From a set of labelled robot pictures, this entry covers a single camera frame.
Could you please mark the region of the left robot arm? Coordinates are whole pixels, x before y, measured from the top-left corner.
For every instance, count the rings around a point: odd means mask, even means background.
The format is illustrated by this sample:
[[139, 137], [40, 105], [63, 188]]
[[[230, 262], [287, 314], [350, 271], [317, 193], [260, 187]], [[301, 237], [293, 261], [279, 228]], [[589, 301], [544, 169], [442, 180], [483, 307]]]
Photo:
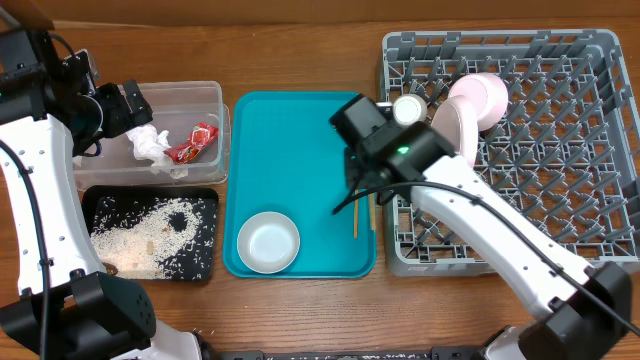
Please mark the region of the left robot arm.
[[97, 85], [86, 51], [57, 54], [58, 35], [1, 36], [1, 168], [20, 261], [16, 302], [1, 327], [43, 359], [210, 359], [194, 332], [161, 322], [146, 291], [111, 275], [88, 233], [73, 175], [77, 156], [147, 124], [134, 81]]

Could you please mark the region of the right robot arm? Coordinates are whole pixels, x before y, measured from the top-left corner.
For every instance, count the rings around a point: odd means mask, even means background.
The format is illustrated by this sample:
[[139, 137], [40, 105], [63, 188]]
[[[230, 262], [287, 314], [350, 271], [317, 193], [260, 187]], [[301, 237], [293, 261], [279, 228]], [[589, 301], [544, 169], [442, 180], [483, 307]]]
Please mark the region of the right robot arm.
[[593, 267], [503, 200], [439, 131], [401, 125], [363, 94], [330, 118], [347, 145], [355, 180], [344, 207], [370, 194], [400, 195], [469, 244], [511, 287], [533, 323], [507, 326], [476, 359], [601, 359], [628, 333], [632, 281], [619, 265]]

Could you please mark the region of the teal serving tray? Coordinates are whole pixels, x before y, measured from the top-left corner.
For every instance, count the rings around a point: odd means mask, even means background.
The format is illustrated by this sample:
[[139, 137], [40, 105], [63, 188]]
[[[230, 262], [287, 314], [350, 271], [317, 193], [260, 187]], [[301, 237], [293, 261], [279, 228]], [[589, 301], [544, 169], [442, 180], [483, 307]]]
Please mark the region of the teal serving tray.
[[332, 212], [346, 196], [345, 143], [330, 117], [351, 92], [251, 92], [234, 109], [222, 258], [242, 278], [257, 273], [241, 261], [236, 244], [242, 225], [261, 212], [289, 217], [300, 233], [294, 262], [279, 277], [355, 279], [377, 258], [368, 202], [359, 200], [359, 236], [353, 237], [353, 204]]

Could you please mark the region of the small pink bowl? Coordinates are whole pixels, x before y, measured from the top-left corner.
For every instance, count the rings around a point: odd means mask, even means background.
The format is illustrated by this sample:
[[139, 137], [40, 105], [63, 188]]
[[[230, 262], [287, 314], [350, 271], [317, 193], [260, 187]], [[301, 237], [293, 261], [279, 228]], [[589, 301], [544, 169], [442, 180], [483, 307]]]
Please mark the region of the small pink bowl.
[[464, 96], [471, 101], [480, 131], [495, 126], [505, 115], [509, 104], [505, 83], [492, 73], [468, 74], [461, 77], [451, 87], [449, 96]]

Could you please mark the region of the clear plastic storage bin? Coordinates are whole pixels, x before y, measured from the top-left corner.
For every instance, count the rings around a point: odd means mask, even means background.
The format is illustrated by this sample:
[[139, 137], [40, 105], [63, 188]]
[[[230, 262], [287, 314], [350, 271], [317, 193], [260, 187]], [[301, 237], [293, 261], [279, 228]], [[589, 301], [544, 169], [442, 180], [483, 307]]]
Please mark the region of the clear plastic storage bin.
[[217, 138], [187, 164], [155, 166], [134, 158], [134, 144], [120, 135], [101, 141], [98, 157], [74, 161], [76, 186], [84, 191], [94, 185], [211, 185], [226, 181], [229, 141], [229, 109], [215, 81], [141, 83], [141, 94], [153, 110], [150, 123], [168, 132], [170, 146], [185, 143], [192, 128], [206, 123], [219, 130]]

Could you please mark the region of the large white plate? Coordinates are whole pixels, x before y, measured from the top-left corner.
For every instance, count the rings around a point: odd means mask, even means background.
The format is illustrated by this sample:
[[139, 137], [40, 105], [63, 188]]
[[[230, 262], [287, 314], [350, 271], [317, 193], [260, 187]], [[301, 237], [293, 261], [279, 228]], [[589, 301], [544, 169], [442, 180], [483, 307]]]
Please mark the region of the large white plate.
[[474, 166], [479, 128], [475, 108], [468, 98], [457, 95], [445, 100], [435, 112], [431, 127], [453, 145], [470, 167]]

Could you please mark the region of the red foil snack wrapper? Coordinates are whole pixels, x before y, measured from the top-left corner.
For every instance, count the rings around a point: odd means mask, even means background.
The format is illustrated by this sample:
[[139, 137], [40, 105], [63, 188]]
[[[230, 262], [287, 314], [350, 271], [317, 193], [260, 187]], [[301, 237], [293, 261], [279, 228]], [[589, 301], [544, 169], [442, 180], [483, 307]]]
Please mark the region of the red foil snack wrapper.
[[219, 129], [204, 122], [197, 123], [188, 140], [164, 151], [174, 164], [187, 164], [194, 160], [219, 134]]

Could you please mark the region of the grey dishwasher rack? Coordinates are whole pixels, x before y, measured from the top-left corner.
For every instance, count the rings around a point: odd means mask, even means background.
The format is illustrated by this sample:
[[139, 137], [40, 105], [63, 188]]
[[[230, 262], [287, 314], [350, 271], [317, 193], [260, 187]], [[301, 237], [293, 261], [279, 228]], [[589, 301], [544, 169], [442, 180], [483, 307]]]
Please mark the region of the grey dishwasher rack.
[[479, 136], [476, 172], [565, 249], [637, 272], [639, 112], [616, 34], [391, 32], [379, 96], [415, 94], [436, 109], [481, 72], [505, 83], [509, 105]]

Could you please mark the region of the white napkin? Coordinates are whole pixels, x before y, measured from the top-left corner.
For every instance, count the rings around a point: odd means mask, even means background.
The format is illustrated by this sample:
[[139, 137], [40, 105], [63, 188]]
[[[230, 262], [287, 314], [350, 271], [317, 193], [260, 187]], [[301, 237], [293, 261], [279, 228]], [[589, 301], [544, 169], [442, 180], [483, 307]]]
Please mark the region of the white napkin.
[[125, 133], [133, 144], [133, 156], [136, 160], [149, 160], [152, 162], [151, 172], [158, 174], [164, 171], [174, 180], [184, 178], [188, 175], [187, 169], [173, 168], [174, 163], [171, 158], [164, 153], [170, 148], [168, 142], [168, 130], [158, 132], [151, 124], [138, 126]]

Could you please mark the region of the grey bowl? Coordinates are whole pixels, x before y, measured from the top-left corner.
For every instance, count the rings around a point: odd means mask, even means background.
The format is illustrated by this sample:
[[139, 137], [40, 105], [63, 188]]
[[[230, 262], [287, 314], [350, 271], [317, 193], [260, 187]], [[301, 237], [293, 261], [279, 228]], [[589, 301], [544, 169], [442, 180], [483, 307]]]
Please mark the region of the grey bowl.
[[249, 218], [237, 236], [242, 263], [258, 274], [275, 274], [296, 259], [300, 233], [294, 222], [278, 212], [261, 212]]

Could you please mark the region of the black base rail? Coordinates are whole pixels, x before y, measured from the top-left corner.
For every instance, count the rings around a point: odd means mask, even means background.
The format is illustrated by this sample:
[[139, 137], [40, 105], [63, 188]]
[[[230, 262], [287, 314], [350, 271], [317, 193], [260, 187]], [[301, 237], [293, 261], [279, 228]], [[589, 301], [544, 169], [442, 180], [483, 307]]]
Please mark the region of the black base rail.
[[427, 350], [335, 351], [265, 353], [253, 351], [220, 352], [207, 346], [204, 359], [211, 360], [481, 360], [478, 346], [442, 346]]

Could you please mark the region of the cream ceramic cup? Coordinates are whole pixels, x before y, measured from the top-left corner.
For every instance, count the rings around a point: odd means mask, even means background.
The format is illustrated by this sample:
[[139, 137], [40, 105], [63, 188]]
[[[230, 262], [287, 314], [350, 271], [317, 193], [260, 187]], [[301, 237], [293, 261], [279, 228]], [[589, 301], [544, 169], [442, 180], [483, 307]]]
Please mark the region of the cream ceramic cup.
[[403, 127], [416, 122], [424, 122], [427, 117], [427, 104], [418, 95], [406, 94], [398, 97], [392, 105], [395, 121]]

